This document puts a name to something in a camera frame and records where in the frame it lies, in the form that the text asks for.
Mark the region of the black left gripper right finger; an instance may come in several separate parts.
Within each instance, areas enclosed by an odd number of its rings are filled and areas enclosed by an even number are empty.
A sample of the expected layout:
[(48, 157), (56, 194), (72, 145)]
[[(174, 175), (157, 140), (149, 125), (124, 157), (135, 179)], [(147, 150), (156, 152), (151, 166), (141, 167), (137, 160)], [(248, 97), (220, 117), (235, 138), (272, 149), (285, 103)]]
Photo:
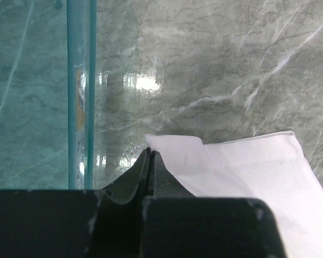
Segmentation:
[(275, 216), (261, 200), (195, 197), (152, 153), (142, 205), (142, 257), (286, 257)]

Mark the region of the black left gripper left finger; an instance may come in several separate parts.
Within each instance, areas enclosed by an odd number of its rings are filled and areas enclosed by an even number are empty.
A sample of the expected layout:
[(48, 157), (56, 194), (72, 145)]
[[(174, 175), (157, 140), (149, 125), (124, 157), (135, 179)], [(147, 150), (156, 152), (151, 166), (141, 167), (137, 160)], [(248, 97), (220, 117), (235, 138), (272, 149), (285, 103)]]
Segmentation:
[(135, 257), (150, 150), (101, 190), (0, 190), (0, 257)]

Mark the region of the white t shirt red print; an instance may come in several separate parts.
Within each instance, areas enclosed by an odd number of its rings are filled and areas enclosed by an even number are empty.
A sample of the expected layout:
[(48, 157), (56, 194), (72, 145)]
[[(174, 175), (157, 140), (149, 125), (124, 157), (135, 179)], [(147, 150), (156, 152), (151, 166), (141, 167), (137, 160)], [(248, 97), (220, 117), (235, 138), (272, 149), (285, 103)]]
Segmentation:
[(146, 135), (166, 169), (197, 197), (252, 197), (274, 213), (288, 257), (323, 257), (323, 188), (294, 132), (204, 144)]

